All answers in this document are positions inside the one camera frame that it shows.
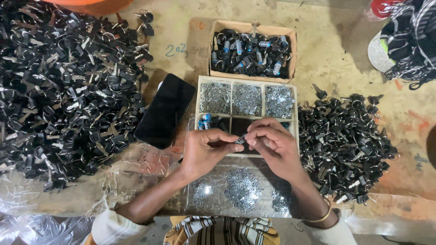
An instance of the cardboard box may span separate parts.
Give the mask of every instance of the cardboard box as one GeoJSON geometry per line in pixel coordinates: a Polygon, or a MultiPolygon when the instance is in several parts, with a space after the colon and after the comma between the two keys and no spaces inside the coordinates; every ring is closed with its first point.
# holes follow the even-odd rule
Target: cardboard box
{"type": "MultiPolygon", "coordinates": [[[[212,25],[212,34],[211,34],[211,50],[214,50],[214,35],[215,32],[219,32],[224,28],[233,29],[239,33],[252,33],[253,26],[251,23],[244,22],[235,22],[235,21],[227,21],[227,20],[217,20],[212,25]]],[[[297,61],[297,38],[296,33],[293,29],[286,27],[275,27],[275,26],[266,26],[260,25],[256,28],[256,32],[262,35],[285,35],[288,37],[288,40],[291,41],[291,55],[292,58],[289,60],[289,77],[287,79],[282,78],[268,78],[268,77],[250,77],[247,75],[241,74],[231,74],[224,73],[219,71],[211,70],[211,54],[209,54],[209,75],[214,77],[223,77],[223,78],[236,78],[236,79],[246,79],[253,81],[265,81],[265,82],[280,82],[280,83],[289,83],[291,79],[294,78],[295,66],[297,61]]]]}

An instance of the wrist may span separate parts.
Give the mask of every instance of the wrist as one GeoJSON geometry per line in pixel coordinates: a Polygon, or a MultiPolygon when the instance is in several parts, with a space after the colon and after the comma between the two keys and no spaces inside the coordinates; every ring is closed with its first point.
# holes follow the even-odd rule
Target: wrist
{"type": "Polygon", "coordinates": [[[174,172],[171,173],[172,178],[178,187],[183,188],[187,186],[192,181],[196,180],[193,178],[193,174],[186,171],[184,168],[179,167],[174,172]]]}
{"type": "Polygon", "coordinates": [[[292,174],[288,178],[285,179],[291,185],[307,185],[308,182],[311,182],[309,175],[307,175],[305,169],[296,169],[292,171],[292,174]]]}

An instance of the black phone screen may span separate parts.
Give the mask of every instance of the black phone screen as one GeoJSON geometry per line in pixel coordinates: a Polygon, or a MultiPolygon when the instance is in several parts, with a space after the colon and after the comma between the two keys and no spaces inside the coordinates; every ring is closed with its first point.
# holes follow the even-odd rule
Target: black phone screen
{"type": "Polygon", "coordinates": [[[133,133],[135,138],[161,150],[170,146],[195,91],[191,84],[168,74],[133,133]]]}

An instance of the red object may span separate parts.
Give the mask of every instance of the red object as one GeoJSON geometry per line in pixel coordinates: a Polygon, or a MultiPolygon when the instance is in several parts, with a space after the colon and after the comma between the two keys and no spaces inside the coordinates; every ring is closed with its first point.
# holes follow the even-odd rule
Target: red object
{"type": "Polygon", "coordinates": [[[127,7],[134,0],[44,0],[49,3],[59,4],[62,7],[94,16],[113,14],[127,7]]]}
{"type": "Polygon", "coordinates": [[[372,0],[371,10],[379,18],[387,18],[391,15],[393,7],[404,0],[372,0]]]}

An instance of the bracelet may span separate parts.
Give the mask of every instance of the bracelet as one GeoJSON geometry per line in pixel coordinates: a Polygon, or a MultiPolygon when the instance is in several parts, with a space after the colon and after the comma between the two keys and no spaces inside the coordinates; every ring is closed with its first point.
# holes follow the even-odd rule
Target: bracelet
{"type": "Polygon", "coordinates": [[[325,219],[330,215],[330,212],[331,212],[331,201],[328,200],[326,197],[323,197],[323,198],[324,198],[325,200],[328,201],[328,212],[327,212],[327,214],[326,214],[324,217],[322,217],[321,219],[319,219],[319,220],[308,220],[308,219],[305,219],[305,218],[300,214],[301,218],[302,218],[304,221],[307,221],[307,222],[310,222],[310,223],[318,223],[318,222],[321,222],[321,221],[325,220],[325,219]]]}

